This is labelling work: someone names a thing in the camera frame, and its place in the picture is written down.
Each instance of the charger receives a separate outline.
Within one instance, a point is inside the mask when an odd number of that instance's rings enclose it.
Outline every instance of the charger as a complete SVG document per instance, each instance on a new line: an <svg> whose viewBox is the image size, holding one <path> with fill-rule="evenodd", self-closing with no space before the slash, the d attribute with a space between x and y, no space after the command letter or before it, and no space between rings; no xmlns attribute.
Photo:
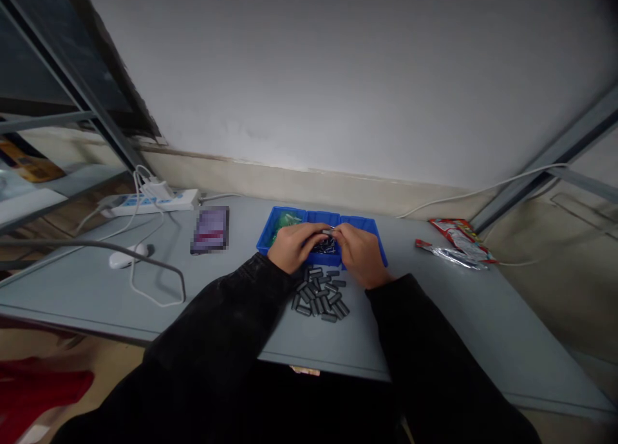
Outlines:
<svg viewBox="0 0 618 444"><path fill-rule="evenodd" d="M167 184L167 180L159 180L157 176L144 179L142 192L148 196L154 196L158 201L171 201L176 197Z"/></svg>

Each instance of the person's left hand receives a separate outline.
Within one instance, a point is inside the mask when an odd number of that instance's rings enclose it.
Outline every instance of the person's left hand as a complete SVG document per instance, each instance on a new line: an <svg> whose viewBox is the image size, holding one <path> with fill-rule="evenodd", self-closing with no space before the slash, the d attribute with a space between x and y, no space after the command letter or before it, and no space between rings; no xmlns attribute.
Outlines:
<svg viewBox="0 0 618 444"><path fill-rule="evenodd" d="M282 227L277 233L275 243L268 250L268 258L282 271L292 275L307 260L314 246L328 238L319 232L329 229L330 225L325 223L302 223Z"/></svg>

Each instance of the power strip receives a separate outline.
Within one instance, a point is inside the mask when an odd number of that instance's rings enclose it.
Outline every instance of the power strip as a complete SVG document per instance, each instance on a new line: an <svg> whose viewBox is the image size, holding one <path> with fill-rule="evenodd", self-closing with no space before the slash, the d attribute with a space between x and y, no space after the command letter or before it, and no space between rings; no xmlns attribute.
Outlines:
<svg viewBox="0 0 618 444"><path fill-rule="evenodd" d="M137 214L152 214L160 210L168 212L175 210L194 210L200 204L200 191L197 189L174 190L174 194L176 195L174 199L162 199L157 201L155 206L154 198L140 193L141 202ZM135 193L108 196L107 198L120 198L122 203L111 209L102 210L101 214L104 217L130 216L135 212L135 207L137 206L137 195Z"/></svg>

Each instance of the wooden floor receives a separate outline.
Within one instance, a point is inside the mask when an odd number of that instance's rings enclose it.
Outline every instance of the wooden floor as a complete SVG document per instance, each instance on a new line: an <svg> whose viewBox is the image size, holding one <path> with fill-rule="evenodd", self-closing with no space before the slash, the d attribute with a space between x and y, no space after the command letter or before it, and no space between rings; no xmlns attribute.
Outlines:
<svg viewBox="0 0 618 444"><path fill-rule="evenodd" d="M116 384L141 362L144 349L95 337L65 350L55 335L24 329L0 329L0 360L38 356L58 370L87 369L95 381L81 401L67 407L40 441L50 442L69 418L98 407ZM607 424L538 411L522 411L535 426L544 444L614 444L616 433Z"/></svg>

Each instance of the person's right hand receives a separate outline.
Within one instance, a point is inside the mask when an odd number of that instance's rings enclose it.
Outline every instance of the person's right hand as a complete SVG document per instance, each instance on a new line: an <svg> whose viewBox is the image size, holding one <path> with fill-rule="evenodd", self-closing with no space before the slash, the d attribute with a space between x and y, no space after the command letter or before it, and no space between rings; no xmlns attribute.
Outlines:
<svg viewBox="0 0 618 444"><path fill-rule="evenodd" d="M393 281L382 262L376 235L343 223L335 227L333 237L341 246L344 265L360 285L372 290Z"/></svg>

